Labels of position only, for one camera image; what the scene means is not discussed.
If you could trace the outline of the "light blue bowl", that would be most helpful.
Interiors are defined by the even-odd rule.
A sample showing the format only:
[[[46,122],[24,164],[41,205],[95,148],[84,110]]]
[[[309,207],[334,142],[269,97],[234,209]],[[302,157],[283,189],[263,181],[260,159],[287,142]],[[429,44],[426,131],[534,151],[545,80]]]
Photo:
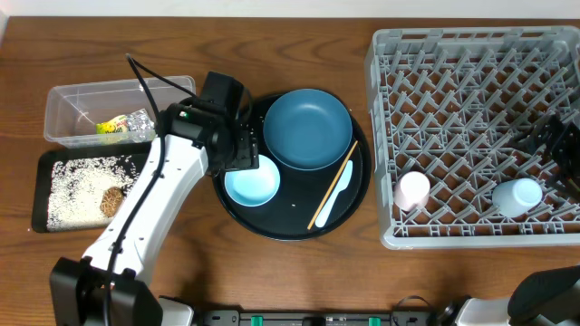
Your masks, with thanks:
[[[280,173],[268,157],[259,155],[259,167],[225,175],[228,196],[241,206],[262,206],[271,200],[280,187]]]

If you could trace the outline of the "light blue cup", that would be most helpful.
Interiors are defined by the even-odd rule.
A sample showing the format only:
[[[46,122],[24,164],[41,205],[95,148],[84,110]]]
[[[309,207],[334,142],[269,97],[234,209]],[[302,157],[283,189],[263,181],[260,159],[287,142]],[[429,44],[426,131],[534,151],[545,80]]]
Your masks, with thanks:
[[[518,217],[537,206],[543,197],[541,186],[531,178],[520,178],[497,185],[492,203],[505,217]]]

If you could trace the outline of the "dark blue plate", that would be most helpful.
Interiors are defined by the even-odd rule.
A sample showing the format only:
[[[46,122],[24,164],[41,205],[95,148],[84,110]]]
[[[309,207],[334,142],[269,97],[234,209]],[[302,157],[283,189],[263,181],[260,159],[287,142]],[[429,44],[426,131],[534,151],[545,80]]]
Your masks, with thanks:
[[[263,137],[268,150],[284,165],[318,170],[347,151],[353,124],[344,104],[332,94],[300,89],[282,95],[270,106]]]

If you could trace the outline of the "yellow foil snack wrapper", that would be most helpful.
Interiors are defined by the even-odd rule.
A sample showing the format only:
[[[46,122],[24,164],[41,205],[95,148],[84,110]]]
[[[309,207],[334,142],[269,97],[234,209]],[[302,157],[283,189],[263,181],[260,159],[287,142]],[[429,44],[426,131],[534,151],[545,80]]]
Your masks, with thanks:
[[[97,134],[126,133],[154,129],[154,122],[145,109],[119,115],[95,125]]]

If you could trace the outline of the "wooden chopstick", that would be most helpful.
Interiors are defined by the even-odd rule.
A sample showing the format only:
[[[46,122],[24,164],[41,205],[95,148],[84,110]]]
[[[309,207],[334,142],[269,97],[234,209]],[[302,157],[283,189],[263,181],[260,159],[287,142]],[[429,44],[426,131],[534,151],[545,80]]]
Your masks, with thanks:
[[[315,213],[314,213],[314,215],[313,215],[313,217],[312,217],[312,219],[311,219],[311,221],[310,221],[310,223],[309,223],[309,225],[307,227],[307,230],[311,230],[312,229],[312,227],[313,227],[313,225],[315,223],[316,218],[319,216],[320,212],[322,211],[322,209],[324,207],[324,204],[327,201],[328,197],[332,194],[332,192],[334,190],[334,187],[335,187],[336,183],[338,182],[338,180],[340,179],[340,176],[342,175],[343,170],[345,169],[345,166],[346,166],[348,160],[350,159],[351,155],[353,154],[354,149],[358,145],[358,142],[359,142],[358,140],[355,140],[354,143],[353,143],[353,145],[349,149],[348,153],[346,154],[346,156],[345,156],[345,158],[344,158],[341,166],[339,167],[338,171],[336,172],[336,174],[335,174],[335,176],[333,178],[333,181],[331,182],[330,186],[328,187],[328,189],[327,189],[327,191],[326,191],[326,193],[325,193],[325,195],[324,195],[324,197],[323,197],[320,205],[317,207],[317,209],[316,209],[316,211],[315,211]]]

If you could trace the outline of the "light blue plastic knife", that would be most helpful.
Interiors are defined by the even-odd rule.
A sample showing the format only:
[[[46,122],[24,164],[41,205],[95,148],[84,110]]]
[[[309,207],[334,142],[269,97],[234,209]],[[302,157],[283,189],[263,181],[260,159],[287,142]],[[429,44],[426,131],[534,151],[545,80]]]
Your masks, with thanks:
[[[318,217],[316,218],[316,220],[314,222],[314,225],[316,227],[322,228],[323,226],[326,225],[326,222],[329,219],[329,216],[332,212],[334,203],[335,203],[338,195],[348,187],[350,180],[352,178],[352,174],[353,174],[353,162],[351,160],[349,160],[346,163],[344,170],[343,170],[343,173],[340,176],[336,186],[334,187],[333,192],[331,193],[331,195],[327,199],[320,214],[318,215]]]

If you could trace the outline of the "brown walnut cookie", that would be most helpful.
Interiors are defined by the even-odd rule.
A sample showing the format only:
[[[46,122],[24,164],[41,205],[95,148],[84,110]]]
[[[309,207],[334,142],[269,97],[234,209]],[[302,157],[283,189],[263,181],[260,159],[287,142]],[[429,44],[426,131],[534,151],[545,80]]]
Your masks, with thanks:
[[[107,217],[114,217],[121,207],[124,195],[119,187],[110,187],[102,196],[100,210]]]

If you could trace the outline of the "pink cup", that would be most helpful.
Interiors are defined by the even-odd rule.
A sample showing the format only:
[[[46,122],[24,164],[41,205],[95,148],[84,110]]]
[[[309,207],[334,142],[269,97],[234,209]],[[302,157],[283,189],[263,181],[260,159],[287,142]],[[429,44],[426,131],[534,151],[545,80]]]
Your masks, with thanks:
[[[429,200],[430,181],[419,171],[404,174],[394,188],[394,204],[403,211],[423,208]]]

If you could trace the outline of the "white rice pile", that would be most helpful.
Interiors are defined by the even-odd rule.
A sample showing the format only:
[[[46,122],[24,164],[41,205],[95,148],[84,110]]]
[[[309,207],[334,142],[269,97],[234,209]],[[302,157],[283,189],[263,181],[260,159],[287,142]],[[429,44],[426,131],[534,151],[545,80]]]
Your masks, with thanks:
[[[140,174],[143,155],[58,161],[51,172],[47,230],[62,232],[104,227],[112,218],[101,210],[107,190],[127,195]]]

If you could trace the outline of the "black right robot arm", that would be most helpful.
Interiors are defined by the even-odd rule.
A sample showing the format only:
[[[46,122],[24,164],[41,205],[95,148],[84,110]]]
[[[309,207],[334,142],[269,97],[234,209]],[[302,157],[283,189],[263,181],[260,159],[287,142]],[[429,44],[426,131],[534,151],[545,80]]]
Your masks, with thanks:
[[[546,115],[530,131],[510,141],[514,149],[530,154],[544,148],[558,172],[547,184],[579,200],[579,128],[557,114]],[[579,323],[579,267],[530,274],[510,298],[480,300],[467,297],[433,314],[429,325],[577,325]]]

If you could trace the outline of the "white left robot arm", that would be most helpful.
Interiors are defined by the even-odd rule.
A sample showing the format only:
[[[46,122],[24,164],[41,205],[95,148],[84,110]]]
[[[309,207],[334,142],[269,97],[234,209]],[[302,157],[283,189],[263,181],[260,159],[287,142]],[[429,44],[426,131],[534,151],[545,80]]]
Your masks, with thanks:
[[[248,103],[185,99],[158,113],[158,136],[107,229],[74,261],[61,258],[49,284],[59,325],[190,325],[191,306],[150,291],[160,248],[204,176],[255,169]]]

